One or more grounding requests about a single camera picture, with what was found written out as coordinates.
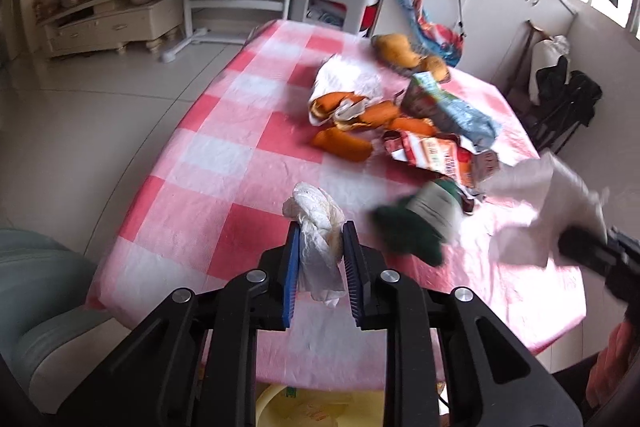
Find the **white paper napkin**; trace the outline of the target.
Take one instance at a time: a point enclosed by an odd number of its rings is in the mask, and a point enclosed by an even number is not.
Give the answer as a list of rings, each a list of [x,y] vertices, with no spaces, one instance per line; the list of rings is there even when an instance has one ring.
[[[526,202],[537,217],[529,225],[506,225],[489,244],[495,262],[544,268],[552,261],[558,267],[574,265],[560,254],[559,240],[571,227],[606,241],[603,217],[605,197],[589,190],[584,180],[553,153],[504,167],[480,182],[489,197]]]

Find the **green sock with label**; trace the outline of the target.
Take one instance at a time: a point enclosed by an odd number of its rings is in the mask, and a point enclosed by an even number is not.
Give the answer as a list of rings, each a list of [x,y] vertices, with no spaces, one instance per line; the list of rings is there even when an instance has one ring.
[[[425,183],[419,191],[371,211],[371,221],[385,250],[413,255],[431,267],[444,263],[442,248],[458,235],[463,218],[457,184],[447,178]]]

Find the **red snack wrapper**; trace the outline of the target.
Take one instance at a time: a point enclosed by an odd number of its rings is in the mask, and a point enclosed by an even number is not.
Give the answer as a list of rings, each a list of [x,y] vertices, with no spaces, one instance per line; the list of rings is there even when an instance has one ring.
[[[382,140],[391,158],[450,179],[463,192],[479,200],[484,198],[480,184],[500,170],[500,160],[494,150],[479,152],[465,136],[452,133],[426,136],[390,130],[384,132]]]

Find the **blue drink carton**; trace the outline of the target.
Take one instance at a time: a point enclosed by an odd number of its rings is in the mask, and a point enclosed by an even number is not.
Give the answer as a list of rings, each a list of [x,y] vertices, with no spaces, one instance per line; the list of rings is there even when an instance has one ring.
[[[498,138],[500,126],[489,116],[439,87],[430,72],[410,77],[400,104],[414,118],[428,118],[442,132],[462,135],[475,150],[490,150]]]

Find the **orange peel piece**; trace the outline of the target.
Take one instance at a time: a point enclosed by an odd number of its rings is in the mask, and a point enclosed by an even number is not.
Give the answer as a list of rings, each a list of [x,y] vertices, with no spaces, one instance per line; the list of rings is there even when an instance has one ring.
[[[311,139],[310,144],[326,153],[352,162],[366,161],[373,153],[370,142],[335,127],[319,131]]]

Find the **pink checkered tablecloth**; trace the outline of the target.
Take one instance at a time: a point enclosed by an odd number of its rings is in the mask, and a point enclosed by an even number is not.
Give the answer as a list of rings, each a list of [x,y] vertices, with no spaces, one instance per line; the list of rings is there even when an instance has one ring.
[[[426,176],[384,154],[355,164],[311,145],[308,98],[334,55],[370,72],[386,96],[407,86],[375,61],[367,40],[290,20],[260,28],[171,135],[96,272],[89,307],[134,327],[176,288],[212,291],[254,269],[285,241],[282,206],[299,182],[330,194],[360,241],[375,245],[371,210],[416,191]],[[412,256],[390,258],[390,266],[436,291],[471,288],[540,352],[582,321],[586,298],[575,268],[490,259],[492,236],[534,216],[529,205],[486,200],[464,218],[441,267]]]

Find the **yellow plastic basin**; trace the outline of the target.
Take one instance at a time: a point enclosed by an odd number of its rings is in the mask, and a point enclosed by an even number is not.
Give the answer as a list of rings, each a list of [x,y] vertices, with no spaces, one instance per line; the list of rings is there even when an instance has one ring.
[[[257,427],[381,427],[382,391],[320,391],[280,385],[267,387],[256,400]]]

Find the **dark wooden chair with clothes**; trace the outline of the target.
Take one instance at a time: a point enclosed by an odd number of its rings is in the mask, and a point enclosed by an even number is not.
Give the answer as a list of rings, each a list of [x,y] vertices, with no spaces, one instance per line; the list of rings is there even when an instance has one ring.
[[[530,20],[524,46],[503,94],[536,151],[557,154],[587,128],[602,98],[600,84],[570,67],[570,43]]]

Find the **orange peel in bag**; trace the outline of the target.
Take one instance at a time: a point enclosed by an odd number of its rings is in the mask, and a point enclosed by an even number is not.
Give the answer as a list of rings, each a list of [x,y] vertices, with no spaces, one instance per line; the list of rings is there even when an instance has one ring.
[[[383,129],[424,136],[439,132],[431,119],[407,116],[393,101],[376,101],[355,92],[330,92],[315,98],[309,116],[311,124],[333,124],[342,131]]]

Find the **white plastic bag on table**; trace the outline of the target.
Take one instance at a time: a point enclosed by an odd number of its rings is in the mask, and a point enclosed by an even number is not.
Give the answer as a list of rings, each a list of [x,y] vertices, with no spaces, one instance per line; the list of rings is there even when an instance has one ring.
[[[314,127],[324,124],[328,118],[314,116],[312,102],[322,95],[334,92],[352,92],[379,102],[383,98],[382,76],[378,65],[340,54],[330,56],[319,68],[308,100],[308,119]]]

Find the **small yellow fruit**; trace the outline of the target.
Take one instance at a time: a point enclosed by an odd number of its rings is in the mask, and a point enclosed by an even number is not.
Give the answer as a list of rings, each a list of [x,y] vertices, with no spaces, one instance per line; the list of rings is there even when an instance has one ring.
[[[447,64],[437,55],[424,55],[421,58],[419,70],[420,72],[429,72],[437,82],[446,82],[450,79]]]

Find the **colourful hanging bag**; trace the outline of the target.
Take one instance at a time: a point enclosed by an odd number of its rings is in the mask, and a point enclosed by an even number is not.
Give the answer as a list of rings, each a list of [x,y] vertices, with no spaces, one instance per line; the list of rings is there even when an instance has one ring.
[[[413,35],[420,47],[442,58],[448,66],[457,66],[462,59],[465,31],[462,18],[462,0],[456,0],[457,23],[445,26],[434,22],[427,13],[425,0],[397,0],[408,18]]]

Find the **light green chair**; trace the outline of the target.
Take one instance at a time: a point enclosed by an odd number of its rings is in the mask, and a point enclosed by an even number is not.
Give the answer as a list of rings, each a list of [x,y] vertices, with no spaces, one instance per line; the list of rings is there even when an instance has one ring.
[[[23,391],[53,351],[111,318],[86,307],[94,272],[48,236],[1,231],[1,356]]]

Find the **white plastic stool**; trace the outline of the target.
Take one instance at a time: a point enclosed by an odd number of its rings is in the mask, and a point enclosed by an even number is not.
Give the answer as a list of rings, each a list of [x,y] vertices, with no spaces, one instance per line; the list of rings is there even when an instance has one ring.
[[[380,0],[291,0],[288,18],[365,37]]]

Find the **cream tv cabinet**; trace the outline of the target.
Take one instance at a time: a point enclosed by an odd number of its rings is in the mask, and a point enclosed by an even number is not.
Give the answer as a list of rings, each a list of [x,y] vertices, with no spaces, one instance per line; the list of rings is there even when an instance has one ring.
[[[47,57],[113,50],[126,52],[142,42],[154,53],[174,38],[183,23],[182,0],[91,0],[58,12],[37,24],[40,49]]]

